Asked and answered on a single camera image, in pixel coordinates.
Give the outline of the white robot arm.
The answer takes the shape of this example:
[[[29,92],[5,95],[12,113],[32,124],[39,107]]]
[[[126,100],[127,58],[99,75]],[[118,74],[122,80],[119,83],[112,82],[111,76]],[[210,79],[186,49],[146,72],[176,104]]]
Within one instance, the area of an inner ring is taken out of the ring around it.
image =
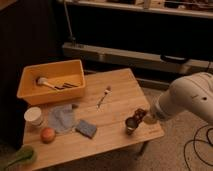
[[[168,121],[185,110],[213,125],[213,74],[199,72],[174,80],[151,105],[143,121]]]

